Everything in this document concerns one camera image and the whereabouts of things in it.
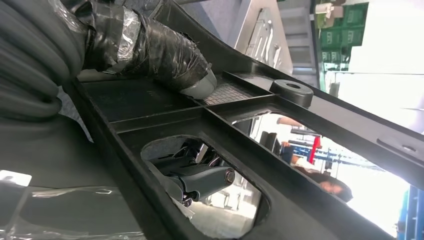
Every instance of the plastic wrap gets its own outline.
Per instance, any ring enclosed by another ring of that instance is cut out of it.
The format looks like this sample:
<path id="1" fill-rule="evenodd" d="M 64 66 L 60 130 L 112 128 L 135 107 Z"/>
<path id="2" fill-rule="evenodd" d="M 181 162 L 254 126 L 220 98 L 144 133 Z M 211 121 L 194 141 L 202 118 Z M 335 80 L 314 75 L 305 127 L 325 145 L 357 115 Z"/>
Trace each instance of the plastic wrap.
<path id="1" fill-rule="evenodd" d="M 0 207 L 7 207 L 0 215 L 0 240 L 146 240 L 118 188 L 30 191 L 30 180 L 29 175 L 0 170 Z M 187 218 L 193 217 L 191 210 L 172 201 Z"/>
<path id="2" fill-rule="evenodd" d="M 119 73 L 133 59 L 140 28 L 141 22 L 137 13 L 124 7 L 122 36 L 117 52 L 117 64 L 110 67 L 106 72 L 112 74 Z"/>
<path id="3" fill-rule="evenodd" d="M 69 30 L 76 33 L 87 32 L 87 27 L 82 24 L 75 15 L 69 12 L 61 0 L 48 0 L 48 3 L 52 6 L 53 11 L 63 20 Z"/>
<path id="4" fill-rule="evenodd" d="M 149 76 L 173 91 L 197 99 L 215 89 L 216 78 L 210 64 L 196 44 L 182 34 L 119 4 L 64 1 L 68 11 L 88 26 L 84 69 Z M 53 4 L 61 17 L 67 15 L 62 5 Z"/>

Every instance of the screw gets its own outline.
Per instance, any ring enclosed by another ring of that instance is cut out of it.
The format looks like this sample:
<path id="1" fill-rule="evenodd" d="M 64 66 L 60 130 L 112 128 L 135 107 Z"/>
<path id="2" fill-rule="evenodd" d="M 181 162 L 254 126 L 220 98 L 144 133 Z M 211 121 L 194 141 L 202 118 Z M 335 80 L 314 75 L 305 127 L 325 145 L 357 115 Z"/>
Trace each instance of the screw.
<path id="1" fill-rule="evenodd" d="M 228 168 L 225 171 L 225 181 L 229 184 L 232 184 L 235 179 L 236 179 L 236 173 L 234 173 L 234 170 L 232 168 Z"/>

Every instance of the black plastic panel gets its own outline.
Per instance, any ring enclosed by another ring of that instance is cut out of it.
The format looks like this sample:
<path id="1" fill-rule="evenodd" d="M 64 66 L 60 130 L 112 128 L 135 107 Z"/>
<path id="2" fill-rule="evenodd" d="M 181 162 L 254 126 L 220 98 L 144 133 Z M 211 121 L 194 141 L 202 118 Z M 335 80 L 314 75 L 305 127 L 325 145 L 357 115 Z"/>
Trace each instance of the black plastic panel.
<path id="1" fill-rule="evenodd" d="M 422 169 L 413 163 L 404 164 L 407 162 L 403 156 L 284 96 L 276 96 L 245 81 L 244 78 L 252 75 L 300 83 L 231 49 L 206 32 L 175 3 L 165 2 L 156 19 L 177 32 L 188 33 L 218 74 L 220 85 L 209 99 L 198 103 L 142 78 L 74 82 L 67 88 L 147 239 L 210 239 L 175 207 L 140 155 L 151 141 L 177 135 L 204 140 L 264 194 L 262 202 L 266 200 L 269 204 L 260 205 L 255 227 L 241 238 L 243 240 L 392 239 L 231 123 L 270 112 L 282 113 L 365 158 L 384 159 L 382 167 L 396 167 L 403 174 L 410 173 L 413 176 L 408 179 L 410 182 L 424 186 Z M 314 93 L 325 101 L 362 114 L 317 89 Z"/>
<path id="2" fill-rule="evenodd" d="M 89 82 L 84 87 L 111 122 L 197 106 L 146 78 Z"/>

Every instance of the clear plastic film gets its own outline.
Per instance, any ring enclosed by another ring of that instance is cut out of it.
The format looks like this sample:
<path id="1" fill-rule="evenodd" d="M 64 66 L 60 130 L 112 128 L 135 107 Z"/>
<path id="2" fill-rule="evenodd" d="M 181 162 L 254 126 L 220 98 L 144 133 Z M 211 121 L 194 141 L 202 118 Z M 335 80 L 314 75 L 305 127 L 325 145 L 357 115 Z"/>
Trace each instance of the clear plastic film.
<path id="1" fill-rule="evenodd" d="M 139 37 L 140 28 L 141 22 L 137 13 L 124 7 L 122 36 L 117 52 L 117 64 L 114 64 L 105 72 L 111 74 L 119 73 L 133 59 L 134 48 Z"/>
<path id="2" fill-rule="evenodd" d="M 5 181 L 8 185 L 11 180 L 23 185 L 29 183 L 25 174 L 21 174 L 19 181 L 10 174 L 2 178 L 2 173 L 0 190 L 4 190 L 1 184 Z M 4 213 L 0 216 L 0 240 L 146 240 L 116 187 L 31 188 L 23 195 L 23 190 L 29 187 L 12 184 L 19 191 L 9 194 L 13 201 L 10 197 L 6 201 L 14 203 L 8 206 L 9 217 L 5 218 Z M 0 203 L 6 199 L 3 193 Z M 176 200 L 173 202 L 191 219 L 192 211 Z"/>
<path id="3" fill-rule="evenodd" d="M 82 34 L 87 32 L 87 27 L 78 20 L 78 18 L 69 12 L 63 5 L 61 0 L 48 0 L 52 6 L 53 11 L 63 20 L 69 30 Z"/>

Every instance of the black electrical tape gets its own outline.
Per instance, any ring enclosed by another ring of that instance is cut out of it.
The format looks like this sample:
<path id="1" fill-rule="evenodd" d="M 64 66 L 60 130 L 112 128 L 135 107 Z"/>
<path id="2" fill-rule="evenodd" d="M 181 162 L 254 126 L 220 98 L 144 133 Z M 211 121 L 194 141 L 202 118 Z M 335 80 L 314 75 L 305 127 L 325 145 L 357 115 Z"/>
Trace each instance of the black electrical tape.
<path id="1" fill-rule="evenodd" d="M 174 91 L 187 89 L 208 74 L 208 62 L 194 42 L 158 21 L 138 15 L 141 29 L 133 60 L 121 74 L 151 76 Z"/>
<path id="2" fill-rule="evenodd" d="M 105 71 L 118 62 L 118 48 L 124 23 L 122 6 L 86 0 L 71 7 L 72 13 L 89 26 L 84 69 Z"/>

